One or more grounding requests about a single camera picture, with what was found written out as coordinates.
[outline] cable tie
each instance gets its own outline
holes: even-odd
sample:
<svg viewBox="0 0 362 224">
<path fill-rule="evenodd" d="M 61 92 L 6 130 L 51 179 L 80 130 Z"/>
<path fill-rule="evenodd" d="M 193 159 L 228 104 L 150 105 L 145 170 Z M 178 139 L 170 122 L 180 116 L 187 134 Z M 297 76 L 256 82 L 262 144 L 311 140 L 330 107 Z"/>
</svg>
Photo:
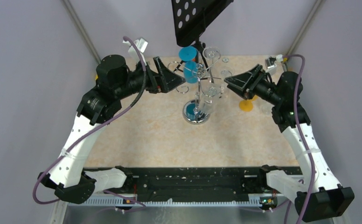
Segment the cable tie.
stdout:
<svg viewBox="0 0 362 224">
<path fill-rule="evenodd" d="M 319 148 L 313 148 L 313 149 L 309 149 L 309 150 L 305 150 L 303 152 L 301 152 L 298 156 L 296 156 L 296 160 L 300 159 L 302 156 L 308 154 L 308 153 L 319 153 L 321 152 L 321 150 Z"/>
<path fill-rule="evenodd" d="M 69 158 L 75 161 L 86 160 L 88 158 L 88 156 L 74 155 L 71 152 L 67 152 L 66 148 L 62 149 L 61 155 L 64 156 L 65 158 Z"/>
</svg>

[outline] blue disc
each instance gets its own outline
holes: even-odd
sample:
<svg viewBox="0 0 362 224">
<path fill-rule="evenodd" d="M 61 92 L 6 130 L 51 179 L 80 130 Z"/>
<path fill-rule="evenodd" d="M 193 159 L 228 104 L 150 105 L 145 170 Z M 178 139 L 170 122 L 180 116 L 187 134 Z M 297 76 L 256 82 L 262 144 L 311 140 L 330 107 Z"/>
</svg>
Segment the blue disc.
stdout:
<svg viewBox="0 0 362 224">
<path fill-rule="evenodd" d="M 195 104 L 189 104 L 187 106 L 188 115 L 195 115 L 194 109 L 195 109 Z"/>
<path fill-rule="evenodd" d="M 188 62 L 191 61 L 196 57 L 197 50 L 196 48 L 189 46 L 182 48 L 180 52 L 178 52 L 178 57 L 180 57 L 181 60 Z"/>
</svg>

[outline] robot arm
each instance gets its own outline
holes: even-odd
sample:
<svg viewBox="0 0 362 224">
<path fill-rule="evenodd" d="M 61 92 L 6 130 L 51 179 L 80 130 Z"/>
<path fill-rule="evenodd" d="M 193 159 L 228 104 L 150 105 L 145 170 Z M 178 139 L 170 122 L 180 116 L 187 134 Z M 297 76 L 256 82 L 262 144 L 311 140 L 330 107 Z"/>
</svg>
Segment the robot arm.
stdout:
<svg viewBox="0 0 362 224">
<path fill-rule="evenodd" d="M 146 65 L 147 91 L 167 93 L 185 82 L 183 77 L 168 70 L 158 57 L 153 60 L 158 73 Z M 90 134 L 67 152 L 77 139 L 111 119 L 122 108 L 120 101 L 140 91 L 144 81 L 141 64 L 136 65 L 135 71 L 130 71 L 120 55 L 103 58 L 96 72 L 96 86 L 82 97 L 71 133 L 59 155 L 64 156 L 63 159 L 41 180 L 44 186 L 54 189 L 55 195 L 66 202 L 83 203 L 95 192 L 122 187 L 127 178 L 122 167 L 83 172 L 86 159 L 105 127 Z"/>
<path fill-rule="evenodd" d="M 300 214 L 310 184 L 311 163 L 308 153 L 311 153 L 315 165 L 315 178 L 303 221 L 311 222 L 341 216 L 354 199 L 354 193 L 350 187 L 344 188 L 331 172 L 315 141 L 310 119 L 301 104 L 297 103 L 299 123 L 310 152 L 306 151 L 302 143 L 293 111 L 293 93 L 298 74 L 286 71 L 277 84 L 266 80 L 267 75 L 262 65 L 258 64 L 248 72 L 226 78 L 225 82 L 229 89 L 244 99 L 252 99 L 257 95 L 274 105 L 272 118 L 290 144 L 305 183 L 292 179 L 276 166 L 265 165 L 260 169 L 258 176 L 262 186 L 281 192 L 294 202 L 296 211 Z M 299 83 L 297 100 L 302 89 L 302 83 Z"/>
</svg>

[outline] black perforated panel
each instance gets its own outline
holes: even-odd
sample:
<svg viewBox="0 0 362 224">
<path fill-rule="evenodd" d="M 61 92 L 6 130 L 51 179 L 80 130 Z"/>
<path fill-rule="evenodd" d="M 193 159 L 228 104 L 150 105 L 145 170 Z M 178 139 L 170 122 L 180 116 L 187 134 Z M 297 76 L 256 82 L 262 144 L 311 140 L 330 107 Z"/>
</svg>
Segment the black perforated panel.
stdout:
<svg viewBox="0 0 362 224">
<path fill-rule="evenodd" d="M 177 45 L 192 44 L 233 0 L 172 0 Z"/>
</svg>

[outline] glass cup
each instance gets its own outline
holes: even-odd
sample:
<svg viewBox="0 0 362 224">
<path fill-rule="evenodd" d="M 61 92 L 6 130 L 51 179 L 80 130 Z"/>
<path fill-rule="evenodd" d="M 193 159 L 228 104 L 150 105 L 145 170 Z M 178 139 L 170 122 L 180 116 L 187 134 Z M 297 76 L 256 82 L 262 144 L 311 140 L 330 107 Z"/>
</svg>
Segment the glass cup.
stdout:
<svg viewBox="0 0 362 224">
<path fill-rule="evenodd" d="M 207 60 L 208 66 L 212 67 L 221 58 L 221 53 L 216 47 L 207 47 L 203 50 L 203 57 Z"/>
<path fill-rule="evenodd" d="M 185 63 L 184 67 L 184 77 L 187 83 L 196 83 L 197 82 L 197 63 L 189 61 Z"/>
<path fill-rule="evenodd" d="M 261 111 L 264 115 L 271 115 L 273 105 L 263 99 L 259 99 Z"/>
<path fill-rule="evenodd" d="M 210 79 L 203 79 L 201 83 L 201 94 L 199 109 L 201 112 L 211 114 L 221 96 L 221 86 L 211 83 Z"/>
<path fill-rule="evenodd" d="M 228 84 L 224 82 L 224 79 L 230 76 L 235 75 L 235 70 L 230 66 L 219 66 L 218 68 L 212 67 L 210 68 L 210 72 L 213 75 L 213 77 L 220 78 L 215 79 L 215 83 L 219 84 L 221 86 L 221 98 L 226 96 L 226 93 L 228 92 Z"/>
</svg>

